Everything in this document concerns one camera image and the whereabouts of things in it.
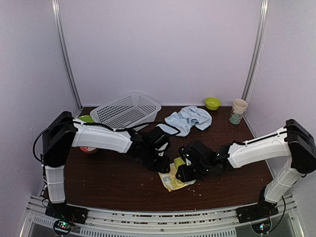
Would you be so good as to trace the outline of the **green patterned white towel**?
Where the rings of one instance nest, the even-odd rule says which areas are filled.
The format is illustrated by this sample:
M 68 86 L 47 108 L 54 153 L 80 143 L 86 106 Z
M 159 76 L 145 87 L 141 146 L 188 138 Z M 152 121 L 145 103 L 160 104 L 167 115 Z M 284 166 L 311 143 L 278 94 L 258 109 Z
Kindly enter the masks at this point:
M 180 165 L 185 164 L 185 162 L 180 158 L 175 158 L 174 162 L 169 165 L 170 167 L 170 172 L 169 173 L 158 173 L 160 176 L 160 179 L 162 181 L 163 186 L 169 191 L 175 191 L 181 188 L 184 188 L 186 186 L 192 185 L 196 182 L 196 180 L 189 181 L 183 183 L 179 179 L 176 178 L 176 173 L 178 171 L 178 167 Z

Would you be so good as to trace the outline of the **light blue towel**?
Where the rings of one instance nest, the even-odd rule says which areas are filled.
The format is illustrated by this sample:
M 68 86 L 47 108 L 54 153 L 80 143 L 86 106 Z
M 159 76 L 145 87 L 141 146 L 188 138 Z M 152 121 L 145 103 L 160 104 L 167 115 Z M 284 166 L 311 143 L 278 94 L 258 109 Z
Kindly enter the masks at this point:
M 166 133 L 179 137 L 189 135 L 191 128 L 204 131 L 212 125 L 212 116 L 204 109 L 197 106 L 183 107 L 178 112 L 173 112 L 164 119 L 167 124 L 160 123 L 158 126 Z

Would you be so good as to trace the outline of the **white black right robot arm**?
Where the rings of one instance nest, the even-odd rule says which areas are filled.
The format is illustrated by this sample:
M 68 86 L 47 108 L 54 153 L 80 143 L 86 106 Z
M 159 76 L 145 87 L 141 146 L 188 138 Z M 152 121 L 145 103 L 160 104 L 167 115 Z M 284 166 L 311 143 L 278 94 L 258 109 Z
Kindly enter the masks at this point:
M 313 136 L 296 120 L 268 135 L 233 141 L 217 151 L 201 141 L 179 148 L 184 162 L 177 168 L 176 178 L 182 182 L 200 179 L 208 173 L 219 176 L 226 169 L 237 169 L 250 163 L 277 157 L 289 157 L 277 177 L 260 192 L 257 204 L 237 209 L 240 222 L 257 220 L 278 214 L 276 205 L 283 195 L 303 176 L 316 169 L 316 144 Z

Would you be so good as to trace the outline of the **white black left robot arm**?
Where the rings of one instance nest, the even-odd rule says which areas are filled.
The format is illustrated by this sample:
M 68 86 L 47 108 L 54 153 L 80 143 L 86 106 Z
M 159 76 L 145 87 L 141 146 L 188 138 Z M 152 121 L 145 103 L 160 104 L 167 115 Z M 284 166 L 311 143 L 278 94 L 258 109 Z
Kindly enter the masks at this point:
M 128 154 L 142 161 L 149 170 L 169 173 L 169 134 L 156 126 L 149 132 L 133 128 L 114 129 L 105 124 L 83 122 L 71 112 L 63 111 L 42 133 L 43 175 L 48 189 L 46 215 L 58 219 L 83 222 L 85 208 L 67 205 L 64 168 L 72 147 L 93 147 Z

